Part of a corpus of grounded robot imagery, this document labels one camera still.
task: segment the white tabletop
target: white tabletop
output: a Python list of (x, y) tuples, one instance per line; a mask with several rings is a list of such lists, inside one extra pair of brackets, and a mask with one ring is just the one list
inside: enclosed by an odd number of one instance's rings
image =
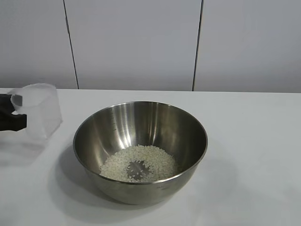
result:
[[(59, 90), (63, 123), (45, 148), (0, 132), (1, 226), (299, 226), (301, 94)], [(99, 195), (77, 162), (77, 127), (127, 101), (180, 107), (204, 125), (208, 150), (166, 202), (129, 206)]]

